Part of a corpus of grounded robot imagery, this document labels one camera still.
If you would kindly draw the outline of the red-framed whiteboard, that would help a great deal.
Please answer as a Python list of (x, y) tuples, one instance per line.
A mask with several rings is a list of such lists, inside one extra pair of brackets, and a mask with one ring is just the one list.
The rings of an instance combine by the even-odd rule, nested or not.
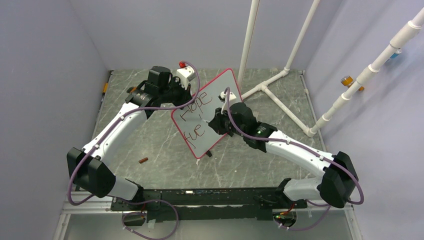
[(223, 106), (219, 95), (227, 88), (242, 100), (234, 71), (225, 69), (200, 88), (194, 102), (184, 109), (171, 112), (171, 119), (186, 145), (196, 159), (202, 158), (224, 136), (217, 134), (208, 123), (214, 118), (215, 110)]

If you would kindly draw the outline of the brown marker cap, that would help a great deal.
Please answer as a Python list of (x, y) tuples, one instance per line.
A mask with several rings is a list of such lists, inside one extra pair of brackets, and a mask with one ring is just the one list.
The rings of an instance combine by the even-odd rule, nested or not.
[(145, 158), (143, 158), (143, 159), (140, 159), (139, 161), (138, 161), (138, 163), (139, 164), (143, 164), (144, 162), (146, 162), (146, 161), (148, 161), (149, 159), (147, 158), (147, 157), (145, 157)]

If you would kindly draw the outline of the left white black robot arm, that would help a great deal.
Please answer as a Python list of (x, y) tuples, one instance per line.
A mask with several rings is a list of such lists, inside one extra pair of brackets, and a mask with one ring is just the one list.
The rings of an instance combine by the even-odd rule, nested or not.
[(71, 148), (66, 155), (69, 171), (67, 199), (73, 206), (84, 203), (72, 199), (72, 187), (76, 185), (90, 193), (91, 197), (114, 197), (131, 210), (139, 209), (144, 201), (144, 188), (123, 177), (116, 176), (109, 168), (116, 150), (126, 139), (146, 122), (155, 111), (183, 109), (195, 101), (197, 89), (191, 92), (191, 81), (199, 79), (196, 68), (187, 61), (172, 74), (163, 66), (153, 66), (147, 79), (127, 89), (127, 97), (116, 116), (89, 143), (81, 149)]

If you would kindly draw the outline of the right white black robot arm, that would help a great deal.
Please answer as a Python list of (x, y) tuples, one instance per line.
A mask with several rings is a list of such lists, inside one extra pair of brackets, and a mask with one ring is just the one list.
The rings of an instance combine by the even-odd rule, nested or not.
[(297, 141), (268, 123), (258, 121), (252, 110), (238, 102), (228, 109), (217, 108), (208, 125), (217, 134), (234, 134), (251, 148), (289, 160), (306, 169), (312, 178), (284, 179), (276, 188), (275, 200), (287, 208), (293, 202), (324, 201), (335, 208), (365, 201), (359, 177), (350, 156), (342, 151), (332, 154)]

